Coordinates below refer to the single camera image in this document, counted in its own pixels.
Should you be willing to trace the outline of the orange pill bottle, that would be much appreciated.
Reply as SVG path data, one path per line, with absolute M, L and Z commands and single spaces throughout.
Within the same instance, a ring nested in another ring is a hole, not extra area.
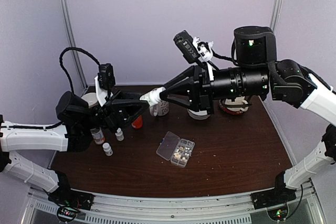
M 134 129 L 140 129 L 143 126 L 142 116 L 139 116 L 131 125 Z

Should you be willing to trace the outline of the grey-capped orange label bottle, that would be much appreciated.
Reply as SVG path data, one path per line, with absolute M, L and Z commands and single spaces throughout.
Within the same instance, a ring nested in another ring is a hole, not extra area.
M 100 127 L 90 130 L 92 138 L 97 145 L 102 145 L 105 143 L 105 137 L 103 131 Z

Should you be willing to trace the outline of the small white pill bottle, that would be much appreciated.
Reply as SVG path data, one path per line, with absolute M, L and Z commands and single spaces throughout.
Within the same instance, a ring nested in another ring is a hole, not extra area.
M 107 143 L 107 142 L 103 143 L 102 147 L 103 147 L 104 153 L 107 156 L 112 156 L 113 155 L 113 150 L 112 150 L 109 143 Z

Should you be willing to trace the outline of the clear plastic pill organizer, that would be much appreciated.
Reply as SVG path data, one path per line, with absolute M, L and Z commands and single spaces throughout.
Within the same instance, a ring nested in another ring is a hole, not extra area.
M 184 138 L 180 138 L 173 132 L 168 131 L 162 138 L 162 141 L 160 142 L 156 150 L 156 154 L 164 160 L 170 161 L 171 164 L 184 168 L 192 156 L 194 147 L 194 142 Z M 187 155 L 188 161 L 186 163 L 173 161 L 173 154 L 175 152 L 180 152 Z

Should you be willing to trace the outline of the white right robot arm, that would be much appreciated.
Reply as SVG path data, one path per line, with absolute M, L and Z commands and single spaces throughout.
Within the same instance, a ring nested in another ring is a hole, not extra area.
M 210 42 L 182 31 L 174 43 L 190 67 L 164 85 L 160 98 L 190 111 L 214 112 L 214 101 L 268 95 L 298 111 L 296 120 L 314 116 L 335 132 L 335 91 L 311 69 L 291 59 L 278 60 L 276 36 L 267 26 L 243 26 L 233 32 L 231 68 L 206 62 L 217 57 Z

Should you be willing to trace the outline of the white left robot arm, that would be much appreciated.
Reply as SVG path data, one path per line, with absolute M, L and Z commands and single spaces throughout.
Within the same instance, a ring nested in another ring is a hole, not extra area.
M 17 151 L 83 152 L 93 140 L 92 129 L 116 132 L 131 125 L 148 108 L 148 101 L 142 100 L 139 93 L 118 91 L 103 106 L 89 107 L 87 101 L 67 91 L 56 106 L 59 122 L 54 125 L 19 125 L 1 120 L 1 171 L 55 195 L 64 205 L 71 205 L 76 197 L 67 176 L 42 168 Z

